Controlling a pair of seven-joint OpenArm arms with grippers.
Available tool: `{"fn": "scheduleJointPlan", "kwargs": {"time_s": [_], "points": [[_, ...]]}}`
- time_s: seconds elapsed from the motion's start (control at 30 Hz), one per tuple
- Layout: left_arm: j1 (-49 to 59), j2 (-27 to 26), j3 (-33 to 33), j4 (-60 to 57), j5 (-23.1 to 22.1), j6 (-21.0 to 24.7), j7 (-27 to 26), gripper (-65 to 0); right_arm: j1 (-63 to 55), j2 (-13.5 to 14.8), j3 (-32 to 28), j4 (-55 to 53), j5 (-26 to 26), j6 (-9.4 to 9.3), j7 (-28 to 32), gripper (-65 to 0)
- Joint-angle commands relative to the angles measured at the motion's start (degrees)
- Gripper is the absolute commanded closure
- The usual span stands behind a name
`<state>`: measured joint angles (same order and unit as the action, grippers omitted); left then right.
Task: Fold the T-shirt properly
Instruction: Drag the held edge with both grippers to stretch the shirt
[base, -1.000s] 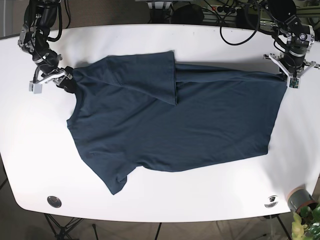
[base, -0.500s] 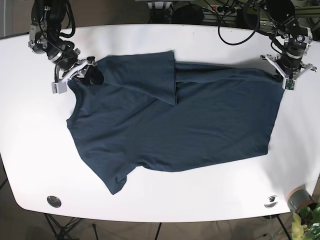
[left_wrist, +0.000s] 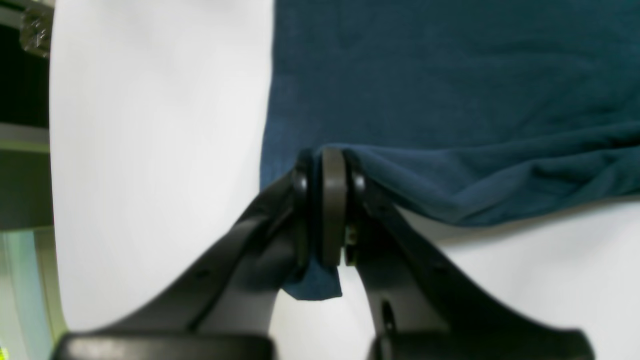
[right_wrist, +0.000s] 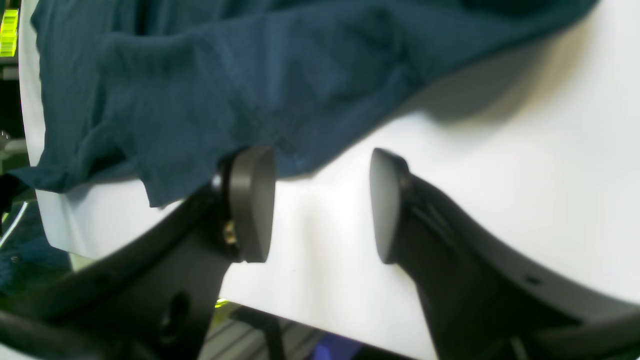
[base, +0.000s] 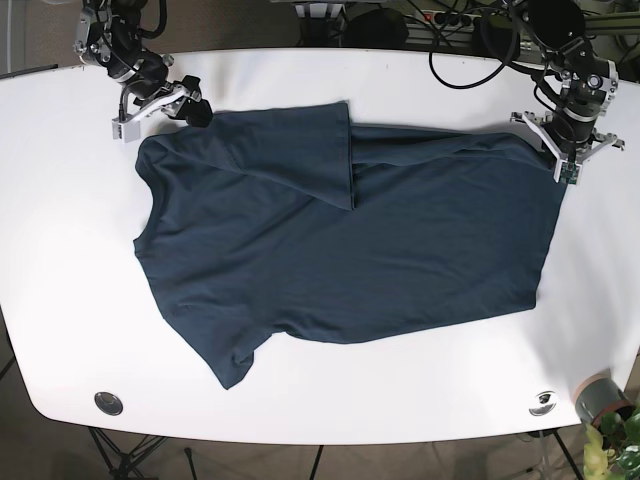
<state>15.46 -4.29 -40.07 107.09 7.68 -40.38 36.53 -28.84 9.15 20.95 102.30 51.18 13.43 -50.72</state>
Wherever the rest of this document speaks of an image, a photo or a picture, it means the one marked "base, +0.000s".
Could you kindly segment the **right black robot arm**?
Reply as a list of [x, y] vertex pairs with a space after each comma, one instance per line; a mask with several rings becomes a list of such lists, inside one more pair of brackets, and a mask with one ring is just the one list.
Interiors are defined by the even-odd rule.
[[173, 57], [149, 50], [143, 42], [164, 33], [168, 20], [165, 1], [159, 3], [155, 29], [141, 26], [144, 1], [84, 1], [73, 51], [86, 65], [102, 67], [121, 86], [114, 136], [124, 139], [142, 119], [161, 112], [197, 128], [207, 127], [213, 117], [202, 96], [200, 79], [187, 75], [169, 81]]

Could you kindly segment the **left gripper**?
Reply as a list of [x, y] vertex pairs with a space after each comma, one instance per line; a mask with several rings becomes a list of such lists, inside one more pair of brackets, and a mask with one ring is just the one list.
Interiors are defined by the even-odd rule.
[[554, 168], [583, 165], [607, 148], [623, 151], [625, 142], [616, 134], [599, 133], [594, 122], [576, 121], [562, 111], [512, 112], [511, 122], [526, 125], [542, 142], [542, 149]]

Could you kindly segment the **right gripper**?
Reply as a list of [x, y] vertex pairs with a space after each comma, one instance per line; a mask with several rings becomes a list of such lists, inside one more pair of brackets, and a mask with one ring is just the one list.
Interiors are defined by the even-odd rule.
[[157, 110], [173, 119], [185, 120], [191, 127], [209, 126], [213, 111], [203, 99], [201, 79], [186, 75], [181, 81], [168, 81], [173, 59], [138, 59], [123, 65], [118, 75], [122, 86], [118, 122], [132, 123]]

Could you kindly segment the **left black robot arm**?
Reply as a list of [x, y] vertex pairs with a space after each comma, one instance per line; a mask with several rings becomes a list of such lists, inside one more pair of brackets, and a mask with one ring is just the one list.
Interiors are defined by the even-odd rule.
[[534, 82], [533, 95], [544, 94], [552, 104], [543, 116], [514, 112], [511, 119], [540, 138], [553, 160], [554, 178], [576, 184], [582, 167], [607, 148], [624, 149], [625, 142], [596, 129], [619, 88], [615, 63], [594, 53], [580, 6], [573, 1], [495, 1], [471, 6], [479, 12], [480, 35], [500, 65], [487, 77], [469, 84], [452, 84], [436, 72], [432, 55], [444, 39], [443, 27], [433, 34], [428, 58], [435, 79], [452, 90], [480, 87], [510, 68]]

